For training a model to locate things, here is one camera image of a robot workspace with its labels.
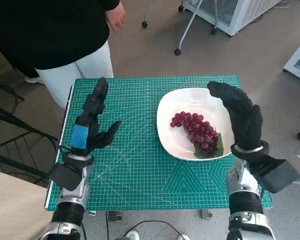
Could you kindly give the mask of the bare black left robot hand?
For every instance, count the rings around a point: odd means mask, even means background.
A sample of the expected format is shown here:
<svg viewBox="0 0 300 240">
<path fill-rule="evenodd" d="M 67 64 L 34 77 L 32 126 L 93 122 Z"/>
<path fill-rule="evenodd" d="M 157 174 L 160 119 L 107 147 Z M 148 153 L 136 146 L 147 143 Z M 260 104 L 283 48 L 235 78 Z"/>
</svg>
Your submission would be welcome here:
<svg viewBox="0 0 300 240">
<path fill-rule="evenodd" d="M 121 121 L 114 122 L 107 131 L 99 131 L 99 115 L 105 109 L 105 99 L 109 84 L 100 78 L 82 107 L 82 113 L 75 119 L 70 142 L 70 152 L 78 156 L 87 156 L 95 149 L 109 146 L 118 131 Z"/>
</svg>

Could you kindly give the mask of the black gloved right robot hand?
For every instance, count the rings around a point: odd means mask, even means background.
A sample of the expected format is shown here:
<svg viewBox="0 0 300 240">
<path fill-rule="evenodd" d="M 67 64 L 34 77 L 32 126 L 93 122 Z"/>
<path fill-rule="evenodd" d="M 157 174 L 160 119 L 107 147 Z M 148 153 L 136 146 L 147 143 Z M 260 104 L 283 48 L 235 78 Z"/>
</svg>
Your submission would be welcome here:
<svg viewBox="0 0 300 240">
<path fill-rule="evenodd" d="M 207 88 L 211 96 L 221 99 L 229 113 L 234 143 L 244 151 L 260 147 L 263 124 L 260 107 L 243 90 L 227 83 L 210 81 Z"/>
</svg>

